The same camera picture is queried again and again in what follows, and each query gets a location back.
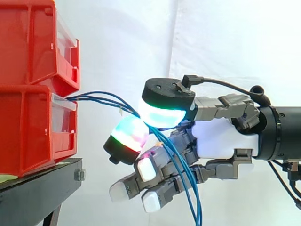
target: black table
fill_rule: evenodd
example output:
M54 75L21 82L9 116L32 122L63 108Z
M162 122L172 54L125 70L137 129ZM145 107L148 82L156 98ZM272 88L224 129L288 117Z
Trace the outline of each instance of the black table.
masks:
M56 226L61 204L85 178L82 159L69 158L48 170L0 184L0 225Z

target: white backdrop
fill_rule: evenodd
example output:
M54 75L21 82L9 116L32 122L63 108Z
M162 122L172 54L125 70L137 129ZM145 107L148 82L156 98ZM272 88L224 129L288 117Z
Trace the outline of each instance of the white backdrop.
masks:
M198 74L245 89L259 84L273 105L301 106L300 7L298 0L180 0L170 76ZM233 92L210 84L195 90L210 97ZM300 224L300 210L264 161L243 179L199 187L205 226Z
M110 91L137 107L148 78L193 73L246 89L261 84L274 105L301 105L298 0L56 2L81 42L81 92ZM216 97L231 90L204 85L197 92ZM102 148L120 119L118 110L79 104L78 157L87 179L63 204L59 226L192 225L185 194L150 215L139 197L111 203L110 185L133 171L111 164ZM199 188L205 226L280 226L300 217L265 162L239 181L211 179Z

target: stacked plastic bin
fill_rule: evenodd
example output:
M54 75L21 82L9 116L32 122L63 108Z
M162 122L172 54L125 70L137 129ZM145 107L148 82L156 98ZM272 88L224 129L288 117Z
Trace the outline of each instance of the stacked plastic bin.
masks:
M0 175L22 177L77 151L79 42L53 0L0 0Z

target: robotic hand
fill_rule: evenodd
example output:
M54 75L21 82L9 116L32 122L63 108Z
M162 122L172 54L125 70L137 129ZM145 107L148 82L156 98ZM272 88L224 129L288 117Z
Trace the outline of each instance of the robotic hand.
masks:
M225 85L244 95L229 94L217 99L195 97L191 85L203 82ZM294 183L301 179L301 107L272 107L259 86L248 92L224 82L189 75L182 81L150 79L142 97L148 105L164 109L165 127L179 123L175 113L168 111L185 111L169 139L190 166L198 184L209 178L238 179L242 173L252 170L252 158L281 159L284 161L281 166L296 190ZM149 106L147 110L139 111L141 119L159 127L158 120L151 119L156 113ZM108 146L105 150L111 153ZM194 164L199 158L212 160L205 166ZM146 190L142 195L144 209L155 212L184 191L183 181L161 144L133 163L135 172L110 187L114 202L132 199Z

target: blue cable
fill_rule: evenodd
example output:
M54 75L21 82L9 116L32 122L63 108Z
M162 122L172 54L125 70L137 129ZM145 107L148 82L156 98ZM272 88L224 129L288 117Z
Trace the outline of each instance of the blue cable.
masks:
M109 96L115 97L116 99L120 100L123 104L119 103L119 102L116 102L114 100L106 99L106 98L89 96L90 94L109 95ZM130 104L128 104L125 100L123 100L119 96L117 96L115 94L112 94L112 93L109 93L109 92L92 91L92 92L84 93L82 95L69 97L67 99L70 100L70 101L74 101L74 100L92 100L92 101L96 101L100 104L121 108L121 109L125 110L126 112L129 112L129 113L133 114L134 116L136 116L138 118L140 117L138 112L135 111L135 109ZM184 186L184 189L185 189L185 192L186 192L186 196L187 196L187 199L188 199L188 202L189 202L189 206L190 206L193 218L196 222L196 226L202 226L202 209L201 209L201 203L200 203L199 194L198 194L198 186L197 186L197 183L195 181L194 175L192 174L192 172L191 172L188 164L186 163L186 161L182 158L182 156L180 156L180 154L176 150L176 147L174 146L174 144L163 133L161 133L158 129L156 129L154 127L151 127L151 126L149 126L149 128L154 133L154 135L157 137L157 139L160 142L163 142L163 147L165 148L167 154L169 155L170 159L172 160L173 164L175 165L175 167L178 171L178 174L180 175L180 178L183 182L183 186ZM183 174L182 174L177 162L175 161L172 153L170 152L170 150L168 148L171 149L171 151L178 157L178 159L179 159L179 161L180 161L180 163L181 163L184 171L186 172L186 175L187 175L187 177L188 177L188 179L191 183L191 187L192 187L192 189L193 189L193 191L196 195L196 199L197 199L197 216L195 216L195 212L194 212L193 205L192 205L192 202L191 202L190 194L189 194L189 191L188 191L187 184L184 180Z
M165 140L165 142L167 143L167 146L174 152L174 154L179 158L181 165L183 166L187 177L191 183L191 187L195 193L196 199L197 199L197 221L196 221L196 225L202 225L202 210L201 210L201 203L199 200L199 193L198 193L198 186L197 183L195 181L195 178L188 166L188 164L186 163L186 161L182 158L182 156L177 152L176 147L174 146L174 144L162 133L160 133L160 135L163 137L163 139Z
M158 134L158 131L156 131L154 128L151 128L151 130L153 131L153 133L156 136L156 138L158 139L158 141L163 142L163 147L165 148L167 154L169 155L171 161L173 162L176 170L178 171L178 173L180 175L180 178L183 182L183 186L184 186L186 196L187 196L187 199L188 199L189 207L190 207L190 210L191 210L192 215L193 215L193 219L196 221L197 220L196 215L195 215L195 212L194 212L194 209L193 209L193 205L192 205L192 201L191 201L190 194L189 194L189 191L188 191L188 187L186 185L186 182L185 182L184 176L182 174L182 171L180 170L177 162L175 161L173 155L170 153L170 151L169 151L168 147L166 146L166 144L164 143L163 139L161 139L160 135Z
M101 100L98 100L98 99L94 99L94 98L81 98L81 97L78 97L78 98L70 98L70 99L68 99L68 100L70 100L70 101L84 101L84 100L91 100L91 101L98 102L98 103L100 103L100 104L102 104L102 105L108 105L108 106L112 106L112 107L117 107L117 108L122 109L122 110L125 111L125 112L132 113L132 112L130 112L127 108L122 107L122 106L120 106L120 105L117 105L117 104L111 104L111 103L106 103L106 102L104 102L104 101L101 101Z
M122 106L123 108L126 108L126 107L127 107L125 104L120 103L120 102L115 101L115 100L111 100L111 99L107 99L107 98L103 98L103 97L94 97L94 96L89 96L89 95L78 95L78 96L74 96L74 97L68 97L68 98L66 98L66 99L67 99L67 100L74 100L74 99L77 99L77 98L97 99L97 100L102 100L102 101L111 102L111 103L116 104L116 105L120 105L120 106Z

